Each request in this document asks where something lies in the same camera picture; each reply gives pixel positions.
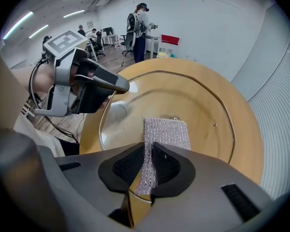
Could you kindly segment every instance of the round wooden table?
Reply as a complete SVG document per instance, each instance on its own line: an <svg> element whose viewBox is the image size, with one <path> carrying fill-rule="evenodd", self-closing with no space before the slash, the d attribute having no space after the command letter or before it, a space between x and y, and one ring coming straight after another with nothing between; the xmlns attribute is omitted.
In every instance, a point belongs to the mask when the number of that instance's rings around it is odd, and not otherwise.
<svg viewBox="0 0 290 232"><path fill-rule="evenodd" d="M87 115L81 154L143 141L143 116L175 118L186 122L191 150L219 158L260 183L263 144L257 120L224 77L178 58L143 61L119 74L130 89Z"/></svg>

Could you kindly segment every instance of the sparkly cloth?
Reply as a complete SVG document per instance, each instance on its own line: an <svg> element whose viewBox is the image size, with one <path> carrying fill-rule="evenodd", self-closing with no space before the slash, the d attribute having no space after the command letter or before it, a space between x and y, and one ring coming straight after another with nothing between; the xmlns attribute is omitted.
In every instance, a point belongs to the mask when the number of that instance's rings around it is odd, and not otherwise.
<svg viewBox="0 0 290 232"><path fill-rule="evenodd" d="M154 142L168 144L190 150L186 123L181 120L143 117L145 157L141 169L140 182L135 194L150 194L157 185L156 170L151 159Z"/></svg>

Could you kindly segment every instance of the computer monitor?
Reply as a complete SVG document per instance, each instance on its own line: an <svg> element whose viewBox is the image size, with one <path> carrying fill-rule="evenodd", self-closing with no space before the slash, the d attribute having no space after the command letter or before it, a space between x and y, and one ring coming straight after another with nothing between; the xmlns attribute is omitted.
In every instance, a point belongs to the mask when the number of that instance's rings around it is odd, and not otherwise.
<svg viewBox="0 0 290 232"><path fill-rule="evenodd" d="M113 29L112 28L104 28L103 32L106 32L106 35L112 35L113 34Z"/></svg>

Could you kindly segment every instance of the corrugated wall panel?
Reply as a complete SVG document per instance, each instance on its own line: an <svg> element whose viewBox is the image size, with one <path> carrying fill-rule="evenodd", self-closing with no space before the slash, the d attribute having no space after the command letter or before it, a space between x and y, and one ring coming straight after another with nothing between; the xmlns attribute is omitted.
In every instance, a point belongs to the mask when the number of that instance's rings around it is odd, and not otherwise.
<svg viewBox="0 0 290 232"><path fill-rule="evenodd" d="M290 191L290 44L277 70L249 104L263 138L261 187L277 198Z"/></svg>
<svg viewBox="0 0 290 232"><path fill-rule="evenodd" d="M232 84L250 100L274 73L290 42L290 22L278 5L269 8L260 34Z"/></svg>

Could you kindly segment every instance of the wooden floor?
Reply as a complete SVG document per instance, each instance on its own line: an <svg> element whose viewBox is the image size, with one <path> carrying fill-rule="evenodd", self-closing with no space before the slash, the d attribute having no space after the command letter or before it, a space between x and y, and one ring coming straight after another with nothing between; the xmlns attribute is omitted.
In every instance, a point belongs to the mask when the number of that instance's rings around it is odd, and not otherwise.
<svg viewBox="0 0 290 232"><path fill-rule="evenodd" d="M123 70L124 68L134 64L133 55L128 53L126 57L124 57L124 64L121 68L123 55L121 54L121 50L116 50L113 46L105 46L104 47L105 56L99 55L98 62L105 66L106 68L110 69L111 71L118 73L119 71ZM150 59L150 54L145 54L145 60ZM46 106L46 95L42 97L42 104L41 107ZM82 128L85 121L86 114L79 114L79 115L69 115L66 117L50 117L52 122L63 129L66 129L72 132L78 141L80 141ZM28 119L32 122L34 127L38 130L45 131L57 138L66 140L68 142L74 142L73 138L69 138L59 131L57 131L43 116L36 116L35 118L28 117Z"/></svg>

